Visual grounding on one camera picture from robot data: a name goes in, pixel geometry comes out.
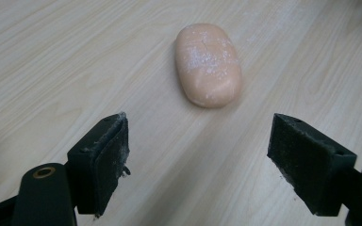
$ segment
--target table surface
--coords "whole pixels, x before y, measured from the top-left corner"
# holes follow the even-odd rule
[[[195,23],[236,46],[243,92],[224,108],[180,87],[174,40]],[[345,207],[312,216],[266,153],[283,113],[362,169],[362,1],[0,1],[0,202],[121,111],[132,175],[79,225],[343,225]]]

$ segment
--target soap bar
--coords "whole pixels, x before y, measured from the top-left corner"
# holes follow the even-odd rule
[[[237,52],[214,24],[192,24],[175,41],[175,63],[187,97],[202,107],[222,107],[239,97],[241,74]]]

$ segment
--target light wood surface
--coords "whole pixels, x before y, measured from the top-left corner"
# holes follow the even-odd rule
[[[175,37],[202,22],[241,62],[241,97],[221,109],[177,80]],[[79,225],[343,225],[346,208],[312,216],[266,153],[284,113],[362,169],[362,0],[0,1],[0,202],[120,111],[132,175]]]

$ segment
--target wood grain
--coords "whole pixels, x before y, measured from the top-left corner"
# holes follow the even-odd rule
[[[173,43],[194,23],[237,48],[243,92],[224,108],[180,88]],[[119,111],[132,175],[79,225],[343,225],[345,208],[312,216],[266,153],[284,113],[362,169],[362,1],[0,0],[0,202]]]

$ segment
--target orange soap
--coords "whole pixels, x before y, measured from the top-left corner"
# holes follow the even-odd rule
[[[187,97],[202,107],[222,107],[239,97],[237,51],[214,24],[192,24],[175,41],[175,63]]]

